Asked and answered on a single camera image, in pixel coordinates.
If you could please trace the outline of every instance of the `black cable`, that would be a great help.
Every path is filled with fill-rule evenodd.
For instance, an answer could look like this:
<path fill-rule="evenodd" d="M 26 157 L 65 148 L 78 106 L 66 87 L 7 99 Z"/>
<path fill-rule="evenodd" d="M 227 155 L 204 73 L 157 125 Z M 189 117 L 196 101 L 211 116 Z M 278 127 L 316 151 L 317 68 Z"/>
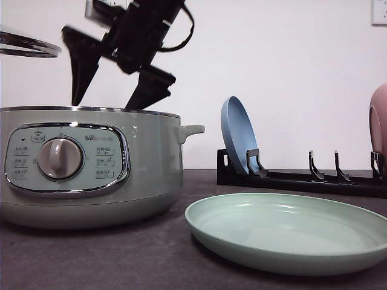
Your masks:
<path fill-rule="evenodd" d="M 189 19 L 192 22 L 192 26 L 191 26 L 190 33 L 189 33 L 188 37 L 182 43 L 177 45 L 176 47 L 161 47 L 157 51 L 159 51 L 161 53 L 169 53 L 171 51 L 180 50 L 188 44 L 189 40 L 191 39 L 192 35 L 194 34 L 194 28 L 195 28 L 194 17 L 192 17 L 192 14 L 190 13 L 190 11 L 188 10 L 188 8 L 186 7 L 185 4 L 183 4 L 183 3 L 181 4 L 181 9 L 183 9 L 183 11 L 188 15 Z"/>

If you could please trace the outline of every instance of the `control panel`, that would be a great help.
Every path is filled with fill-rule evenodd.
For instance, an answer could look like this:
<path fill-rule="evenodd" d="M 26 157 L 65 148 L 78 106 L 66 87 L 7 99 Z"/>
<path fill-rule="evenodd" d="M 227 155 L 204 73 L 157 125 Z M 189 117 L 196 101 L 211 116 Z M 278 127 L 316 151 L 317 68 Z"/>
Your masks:
<path fill-rule="evenodd" d="M 27 191 L 87 196 L 128 176 L 129 153 L 123 134 L 111 126 L 25 125 L 10 136 L 5 174 Z"/>

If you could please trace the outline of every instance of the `plate rim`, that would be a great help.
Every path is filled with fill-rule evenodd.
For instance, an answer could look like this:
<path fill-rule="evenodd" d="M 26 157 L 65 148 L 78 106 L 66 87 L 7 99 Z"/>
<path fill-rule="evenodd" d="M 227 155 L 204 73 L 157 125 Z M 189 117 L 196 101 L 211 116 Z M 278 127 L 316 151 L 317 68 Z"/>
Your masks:
<path fill-rule="evenodd" d="M 256 248 L 256 247 L 253 247 L 253 246 L 246 246 L 246 245 L 242 245 L 240 243 L 236 243 L 236 242 L 231 242 L 229 240 L 225 240 L 225 239 L 222 239 L 220 237 L 216 237 L 212 234 L 209 234 L 203 230 L 201 230 L 200 228 L 198 228 L 195 223 L 191 220 L 191 218 L 188 216 L 188 212 L 189 210 L 196 206 L 197 204 L 201 203 L 201 202 L 205 202 L 206 200 L 208 199 L 216 199 L 216 198 L 224 198 L 225 196 L 242 196 L 242 195 L 273 195 L 273 196 L 295 196 L 297 198 L 307 198 L 307 199 L 317 199 L 317 200 L 322 200 L 324 202 L 333 202 L 333 203 L 337 203 L 337 204 L 341 204 L 341 205 L 344 205 L 344 206 L 349 206 L 349 207 L 353 207 L 355 209 L 358 209 L 358 210 L 362 210 L 362 211 L 365 211 L 365 212 L 368 212 L 368 213 L 371 213 L 373 214 L 374 216 L 377 216 L 381 219 L 383 219 L 385 222 L 386 222 L 386 225 L 387 225 L 387 217 L 381 215 L 381 214 L 378 214 L 372 210 L 368 210 L 366 208 L 363 208 L 363 207 L 358 207 L 356 205 L 352 205 L 352 204 L 347 204 L 346 202 L 341 202 L 341 201 L 334 201 L 334 200 L 331 200 L 331 199 L 326 199 L 326 198 L 317 198 L 317 197 L 314 197 L 314 196 L 306 196 L 306 195 L 289 195 L 289 194 L 286 194 L 286 193 L 267 193 L 267 192 L 241 192 L 241 193 L 227 193 L 227 194 L 224 194 L 224 195 L 215 195 L 215 196 L 209 196 L 207 198 L 203 198 L 203 199 L 200 199 L 198 201 L 195 201 L 193 203 L 191 203 L 187 208 L 186 210 L 184 211 L 184 217 L 186 218 L 186 221 L 188 222 L 188 224 L 191 226 L 191 227 L 194 227 L 197 231 L 199 231 L 200 233 L 203 233 L 205 234 L 206 236 L 210 236 L 211 238 L 213 239 L 216 239 L 216 240 L 219 240 L 223 243 L 228 243 L 228 244 L 232 244 L 234 246 L 237 246 L 237 247 L 241 247 L 241 248 L 246 248 L 246 249 L 249 249 L 249 250 L 253 250 L 254 252 L 256 251 L 262 251 L 262 252 L 265 252 L 265 253 L 271 253 L 271 254 L 282 254 L 282 255 L 288 255 L 288 256 L 297 256 L 297 257 L 348 257 L 348 256 L 358 256 L 358 255 L 364 255 L 364 254 L 370 254 L 370 253 L 375 253 L 375 252 L 378 252 L 378 251 L 381 251 L 381 250 L 385 250 L 387 249 L 387 242 L 385 242 L 384 244 L 382 245 L 379 245 L 379 246 L 375 246 L 375 247 L 371 247 L 369 248 L 368 250 L 362 250 L 362 251 L 348 251 L 348 252 L 333 252 L 333 253 L 316 253 L 316 254 L 310 254 L 310 253 L 302 253 L 302 252 L 299 252 L 299 253 L 291 253 L 291 252 L 286 252 L 286 251 L 276 251 L 276 250 L 268 250 L 268 249 L 264 249 L 264 248 Z"/>

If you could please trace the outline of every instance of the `pot handle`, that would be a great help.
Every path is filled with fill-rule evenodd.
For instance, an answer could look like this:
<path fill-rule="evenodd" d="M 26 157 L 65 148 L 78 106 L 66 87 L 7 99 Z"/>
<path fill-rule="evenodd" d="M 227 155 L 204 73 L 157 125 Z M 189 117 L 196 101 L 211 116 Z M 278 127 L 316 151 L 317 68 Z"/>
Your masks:
<path fill-rule="evenodd" d="M 188 136 L 204 133 L 206 130 L 203 125 L 179 126 L 177 129 L 177 141 L 179 144 L 184 144 Z"/>

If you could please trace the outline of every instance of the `control knob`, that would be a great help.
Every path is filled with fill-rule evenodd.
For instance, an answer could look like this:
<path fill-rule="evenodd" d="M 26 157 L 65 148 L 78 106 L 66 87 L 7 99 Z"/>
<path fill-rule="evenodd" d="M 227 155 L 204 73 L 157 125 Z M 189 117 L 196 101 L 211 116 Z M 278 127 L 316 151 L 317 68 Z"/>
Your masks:
<path fill-rule="evenodd" d="M 42 146 L 37 165 L 46 176 L 65 179 L 79 170 L 82 161 L 82 151 L 74 141 L 54 138 Z"/>

